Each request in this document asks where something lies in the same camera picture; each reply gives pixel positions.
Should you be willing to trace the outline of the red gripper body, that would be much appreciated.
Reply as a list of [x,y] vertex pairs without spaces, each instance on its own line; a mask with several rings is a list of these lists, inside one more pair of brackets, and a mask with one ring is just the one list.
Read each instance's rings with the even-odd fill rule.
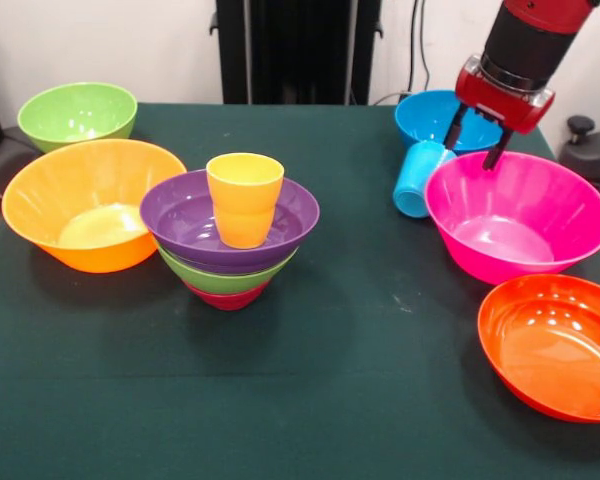
[[470,56],[460,70],[455,92],[462,104],[521,134],[537,126],[555,99],[549,88],[525,92],[497,83],[482,69],[479,55]]

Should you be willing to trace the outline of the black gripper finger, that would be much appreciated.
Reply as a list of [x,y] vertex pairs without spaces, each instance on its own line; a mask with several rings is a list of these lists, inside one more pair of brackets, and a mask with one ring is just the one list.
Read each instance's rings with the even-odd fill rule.
[[460,103],[456,113],[453,116],[449,130],[444,138],[443,144],[447,150],[453,150],[462,132],[462,121],[466,114],[466,105]]
[[491,171],[495,168],[498,160],[500,159],[503,152],[506,150],[511,137],[513,135],[513,131],[508,127],[502,127],[502,135],[496,145],[494,145],[487,153],[482,167],[484,170]]

